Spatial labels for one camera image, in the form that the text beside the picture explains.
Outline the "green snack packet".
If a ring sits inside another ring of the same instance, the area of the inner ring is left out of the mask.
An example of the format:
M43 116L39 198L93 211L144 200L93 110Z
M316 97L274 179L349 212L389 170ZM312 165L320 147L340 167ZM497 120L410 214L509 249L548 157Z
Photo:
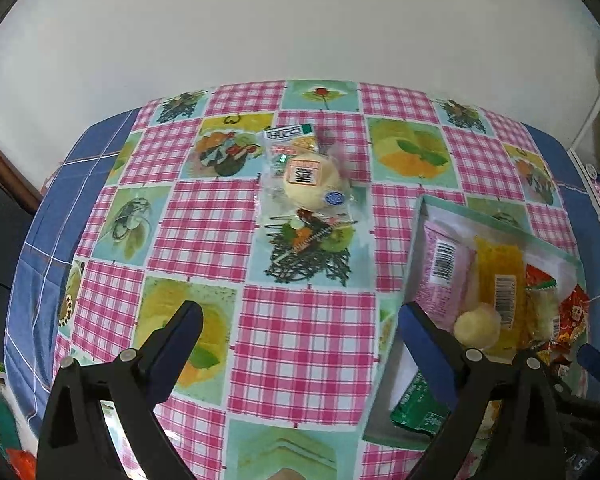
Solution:
M394 426L434 437L451 411L432 395L421 372L417 372L393 408L390 420Z

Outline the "small round cake packet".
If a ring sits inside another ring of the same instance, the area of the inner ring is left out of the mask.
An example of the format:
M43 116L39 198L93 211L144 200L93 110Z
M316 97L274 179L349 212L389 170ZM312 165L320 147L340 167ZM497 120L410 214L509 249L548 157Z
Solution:
M465 347L491 348L498 342L501 315L490 304L478 304L462 313L454 323L453 335Z

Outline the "green edged cake packet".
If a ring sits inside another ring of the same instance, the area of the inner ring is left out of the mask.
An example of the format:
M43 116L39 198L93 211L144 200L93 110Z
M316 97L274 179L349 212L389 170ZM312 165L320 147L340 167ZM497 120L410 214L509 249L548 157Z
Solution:
M557 284L554 280L526 288L527 330L530 344L555 340L560 330Z

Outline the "brown wooden trim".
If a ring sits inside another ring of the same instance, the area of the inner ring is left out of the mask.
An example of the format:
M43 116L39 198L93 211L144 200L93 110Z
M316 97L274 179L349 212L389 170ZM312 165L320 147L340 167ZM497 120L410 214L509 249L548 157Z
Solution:
M23 210L35 214L42 202L42 195L12 166L0 151L0 188Z

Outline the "pink snack packet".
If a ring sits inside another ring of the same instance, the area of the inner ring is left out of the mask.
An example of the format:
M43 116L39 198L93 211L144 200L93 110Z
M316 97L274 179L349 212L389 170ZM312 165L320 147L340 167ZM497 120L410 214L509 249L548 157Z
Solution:
M475 251L436 222L424 224L425 252L415 295L437 328L450 332L465 298Z

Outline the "yellow snack packet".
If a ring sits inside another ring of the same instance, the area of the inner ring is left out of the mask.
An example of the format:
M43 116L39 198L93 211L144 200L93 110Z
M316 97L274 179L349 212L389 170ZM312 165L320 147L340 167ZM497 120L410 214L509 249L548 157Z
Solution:
M515 245L495 244L478 236L475 243L478 299L494 307L501 317L498 341L486 353L501 360L511 360L524 330L524 254Z

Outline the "large steamed cake packet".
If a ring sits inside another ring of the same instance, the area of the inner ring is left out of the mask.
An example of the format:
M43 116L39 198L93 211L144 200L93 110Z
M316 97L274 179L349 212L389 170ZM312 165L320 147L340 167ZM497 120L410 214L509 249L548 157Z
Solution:
M332 154L310 150L268 153L257 205L261 217L299 210L322 218L351 218L354 195L347 170Z

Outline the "pink plaid fruit tablecloth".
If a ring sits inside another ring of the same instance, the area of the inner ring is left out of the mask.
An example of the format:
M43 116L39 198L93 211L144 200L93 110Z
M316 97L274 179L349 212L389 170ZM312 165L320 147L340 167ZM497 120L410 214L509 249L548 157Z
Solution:
M310 124L353 216L265 218L264 130ZM402 479L421 451L363 440L382 323L424 195L579 259L557 182L520 122L442 96L338 80L224 84L138 113L59 307L56 364L137 351L185 300L204 314L158 424L201 479Z

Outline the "red patterned wafer packet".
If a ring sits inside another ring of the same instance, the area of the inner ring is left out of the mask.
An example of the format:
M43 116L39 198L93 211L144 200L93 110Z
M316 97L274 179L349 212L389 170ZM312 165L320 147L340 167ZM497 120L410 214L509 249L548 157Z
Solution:
M556 280L550 274L530 263L526 264L526 289L547 289L556 285Z

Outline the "orange object on floor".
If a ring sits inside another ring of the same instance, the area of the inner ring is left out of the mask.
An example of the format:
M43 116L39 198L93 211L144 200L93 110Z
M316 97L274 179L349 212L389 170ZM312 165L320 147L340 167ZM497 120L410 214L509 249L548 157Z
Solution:
M36 458L28 451L8 448L9 463L20 480L35 480Z

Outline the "blue checked under cloth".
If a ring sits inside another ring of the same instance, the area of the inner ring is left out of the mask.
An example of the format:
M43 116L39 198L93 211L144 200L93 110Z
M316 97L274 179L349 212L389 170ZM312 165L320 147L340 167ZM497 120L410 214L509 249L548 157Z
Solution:
M96 198L132 130L137 108L87 128L56 171L18 257L4 338L7 385L40 433L53 383L61 294Z

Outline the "mint green white tray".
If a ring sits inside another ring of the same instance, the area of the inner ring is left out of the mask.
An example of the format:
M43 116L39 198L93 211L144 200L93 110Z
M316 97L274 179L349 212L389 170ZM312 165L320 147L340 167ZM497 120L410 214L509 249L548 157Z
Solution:
M382 323L381 364L364 413L364 441L421 451L445 411L398 422L403 403L422 408L434 388L398 333L402 304L416 301L434 325L493 362L558 335L558 306L584 283L579 259L501 220L424 195L415 205L402 290Z

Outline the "red cartoon snack bag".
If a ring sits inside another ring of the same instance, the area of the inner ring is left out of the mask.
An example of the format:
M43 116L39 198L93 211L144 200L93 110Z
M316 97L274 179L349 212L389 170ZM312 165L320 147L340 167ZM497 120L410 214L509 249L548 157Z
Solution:
M588 324L590 298L580 284L562 300L557 313L548 319L548 335L540 353L547 363L554 354L568 354Z

